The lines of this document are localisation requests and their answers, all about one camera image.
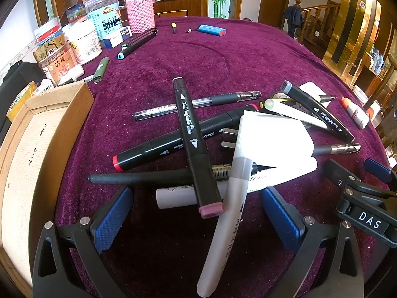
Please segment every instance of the table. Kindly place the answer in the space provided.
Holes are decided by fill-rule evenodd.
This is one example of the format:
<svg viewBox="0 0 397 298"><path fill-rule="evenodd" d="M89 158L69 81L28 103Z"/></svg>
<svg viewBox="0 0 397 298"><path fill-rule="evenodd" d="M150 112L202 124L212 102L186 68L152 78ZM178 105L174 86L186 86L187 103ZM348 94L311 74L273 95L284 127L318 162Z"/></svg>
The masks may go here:
<svg viewBox="0 0 397 298"><path fill-rule="evenodd" d="M177 24L172 34L171 23ZM193 31L201 24L227 29L223 37ZM259 90L267 97L287 79L296 85L312 81L325 92L349 97L354 94L315 55L279 29L259 23L207 19L201 17L156 19L158 36L134 54L119 61L119 48L105 50L84 66L93 73L100 59L111 61L98 83L89 83L95 102L69 158L56 209L56 224L76 223L93 213L117 191L117 186L93 185L89 174L116 172L112 157L132 146L179 127L175 114L135 122L138 110L173 102L172 79L182 76L193 99L226 92ZM247 104L205 107L199 119ZM332 158L358 175L364 182L386 187L366 174L364 160L372 158L387 165L386 154L375 129L369 124L359 130L340 102L328 109L356 136L362 145L359 155ZM314 144L337 144L340 140L316 129L310 130ZM230 163L233 153L221 149L219 135L206 144L213 164ZM340 191L322 176L322 163L306 176L277 186L285 200L303 216L312 215L322 223L339 223L334 214ZM133 171L179 169L187 166L183 151L166 156ZM247 196L243 221L218 289L213 298L259 298L275 283L293 255L281 241L261 207L261 194ZM131 297L197 297L196 285L210 247L217 219L202 220L196 207L159 210L155 188L137 187L132 212L128 215L112 247L103 253L109 267ZM368 265L374 239L356 231L364 268ZM84 284L92 285L75 258ZM309 289L316 270L309 273L302 293Z"/></svg>

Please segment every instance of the black bag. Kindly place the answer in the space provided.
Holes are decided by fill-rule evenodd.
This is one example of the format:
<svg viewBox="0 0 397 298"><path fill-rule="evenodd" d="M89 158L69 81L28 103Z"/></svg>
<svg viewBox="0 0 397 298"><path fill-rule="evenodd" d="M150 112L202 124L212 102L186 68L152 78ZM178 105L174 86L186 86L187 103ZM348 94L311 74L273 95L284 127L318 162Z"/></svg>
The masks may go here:
<svg viewBox="0 0 397 298"><path fill-rule="evenodd" d="M0 85L0 144L11 126L7 111L17 95L30 82L41 82L46 75L37 63L19 61L11 66Z"/></svg>

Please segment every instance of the metal screw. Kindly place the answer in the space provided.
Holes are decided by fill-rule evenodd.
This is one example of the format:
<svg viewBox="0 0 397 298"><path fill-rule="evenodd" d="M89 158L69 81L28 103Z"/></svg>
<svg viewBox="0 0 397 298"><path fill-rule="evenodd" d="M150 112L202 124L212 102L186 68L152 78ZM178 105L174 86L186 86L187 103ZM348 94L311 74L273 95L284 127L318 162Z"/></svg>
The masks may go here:
<svg viewBox="0 0 397 298"><path fill-rule="evenodd" d="M351 228L351 224L350 224L349 221L343 221L342 225L343 225L344 228Z"/></svg>
<svg viewBox="0 0 397 298"><path fill-rule="evenodd" d="M81 225L87 225L90 222L90 218L87 216L84 216L80 219L80 224Z"/></svg>
<svg viewBox="0 0 397 298"><path fill-rule="evenodd" d="M304 218L304 221L305 221L307 224L309 224L309 225L313 225L313 224L316 222L316 220L315 220L314 217L312 217L312 216L306 216L306 217Z"/></svg>
<svg viewBox="0 0 397 298"><path fill-rule="evenodd" d="M50 228L52 228L52 226L53 226L53 223L51 221L48 221L46 224L44 224L44 228L46 230L49 230Z"/></svg>

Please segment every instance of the water bottle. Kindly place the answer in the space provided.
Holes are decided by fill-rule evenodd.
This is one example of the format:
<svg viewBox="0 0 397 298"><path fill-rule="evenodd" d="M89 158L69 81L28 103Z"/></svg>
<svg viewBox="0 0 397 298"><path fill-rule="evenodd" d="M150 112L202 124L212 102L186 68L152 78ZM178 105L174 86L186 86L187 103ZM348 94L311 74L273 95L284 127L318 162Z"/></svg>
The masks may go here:
<svg viewBox="0 0 397 298"><path fill-rule="evenodd" d="M133 33L142 33L154 28L153 4L157 0L127 0L127 13Z"/></svg>

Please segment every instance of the white bottle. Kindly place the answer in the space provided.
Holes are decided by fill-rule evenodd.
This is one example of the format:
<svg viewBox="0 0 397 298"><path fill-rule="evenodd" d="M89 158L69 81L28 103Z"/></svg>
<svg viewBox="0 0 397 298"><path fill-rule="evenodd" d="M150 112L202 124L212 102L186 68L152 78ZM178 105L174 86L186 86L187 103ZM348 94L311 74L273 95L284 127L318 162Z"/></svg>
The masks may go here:
<svg viewBox="0 0 397 298"><path fill-rule="evenodd" d="M342 97L341 102L358 127L364 129L370 121L368 115L348 98Z"/></svg>

